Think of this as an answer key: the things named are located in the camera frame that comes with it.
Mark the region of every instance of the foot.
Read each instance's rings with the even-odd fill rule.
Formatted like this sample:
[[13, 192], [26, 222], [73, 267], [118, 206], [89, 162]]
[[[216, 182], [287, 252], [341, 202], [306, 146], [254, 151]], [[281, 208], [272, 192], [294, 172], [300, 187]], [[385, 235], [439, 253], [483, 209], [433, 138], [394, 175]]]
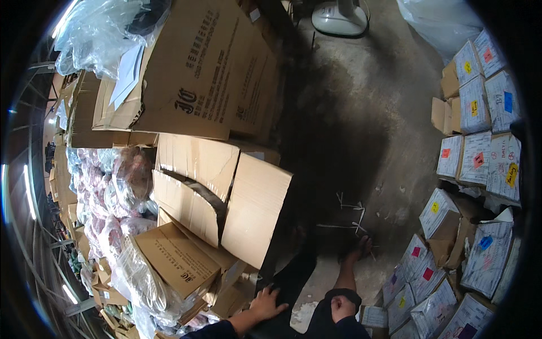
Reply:
[[364, 235], [356, 244], [356, 247], [354, 248], [354, 250], [348, 253], [345, 256], [344, 260], [342, 261], [355, 263], [361, 258], [365, 258], [366, 256], [368, 256], [371, 250], [372, 250], [372, 239], [369, 238], [368, 235]]

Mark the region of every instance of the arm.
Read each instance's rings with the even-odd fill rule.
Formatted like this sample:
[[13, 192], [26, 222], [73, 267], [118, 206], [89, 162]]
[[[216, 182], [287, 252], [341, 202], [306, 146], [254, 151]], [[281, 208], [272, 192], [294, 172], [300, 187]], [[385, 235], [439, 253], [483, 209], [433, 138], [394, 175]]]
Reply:
[[343, 339], [369, 339], [369, 334], [356, 320], [356, 306], [345, 296], [331, 299], [331, 317]]
[[207, 325], [199, 331], [188, 333], [186, 339], [238, 339], [261, 321], [271, 319], [288, 308], [288, 304], [276, 306], [276, 297], [279, 290], [271, 292], [269, 287], [258, 292], [256, 298], [250, 303], [250, 309], [242, 311], [213, 325]]

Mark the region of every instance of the hand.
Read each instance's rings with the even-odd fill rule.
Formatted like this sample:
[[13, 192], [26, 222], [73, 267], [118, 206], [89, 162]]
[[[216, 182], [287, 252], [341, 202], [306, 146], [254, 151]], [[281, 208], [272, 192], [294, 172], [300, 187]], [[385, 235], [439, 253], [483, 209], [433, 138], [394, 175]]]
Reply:
[[288, 304], [282, 304], [277, 307], [277, 295], [279, 295], [279, 289], [271, 292], [269, 286], [258, 292], [256, 298], [250, 303], [250, 311], [258, 321], [271, 319], [289, 307]]
[[356, 305], [345, 296], [336, 296], [331, 299], [331, 318], [336, 324], [342, 319], [356, 315]]

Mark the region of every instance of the black pants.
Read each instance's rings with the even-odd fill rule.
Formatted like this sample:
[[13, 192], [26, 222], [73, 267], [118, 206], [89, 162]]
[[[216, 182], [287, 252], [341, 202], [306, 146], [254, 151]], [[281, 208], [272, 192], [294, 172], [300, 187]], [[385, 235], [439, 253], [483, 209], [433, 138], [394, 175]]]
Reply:
[[311, 252], [301, 252], [279, 273], [273, 277], [273, 288], [280, 288], [276, 304], [288, 303], [290, 307], [273, 319], [261, 322], [249, 332], [253, 339], [290, 339], [290, 338], [338, 338], [335, 323], [331, 318], [331, 299], [342, 295], [347, 297], [359, 310], [362, 299], [350, 289], [333, 289], [326, 293], [323, 300], [314, 309], [307, 331], [301, 334], [290, 327], [292, 308], [299, 294], [316, 267], [317, 255]]

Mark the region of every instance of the blue sticky note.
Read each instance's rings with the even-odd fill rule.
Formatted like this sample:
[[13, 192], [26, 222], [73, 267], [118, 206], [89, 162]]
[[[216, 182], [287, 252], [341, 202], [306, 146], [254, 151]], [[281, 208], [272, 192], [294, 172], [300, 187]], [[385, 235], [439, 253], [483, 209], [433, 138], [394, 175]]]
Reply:
[[474, 328], [474, 326], [472, 326], [471, 324], [467, 323], [465, 324], [465, 327], [463, 327], [463, 330], [457, 336], [457, 339], [472, 339], [474, 338], [476, 332], [478, 332], [478, 330]]
[[512, 94], [505, 92], [505, 111], [512, 113]]
[[491, 235], [484, 236], [482, 240], [480, 240], [480, 247], [482, 247], [482, 251], [487, 250], [487, 248], [493, 243], [493, 238], [491, 238]]

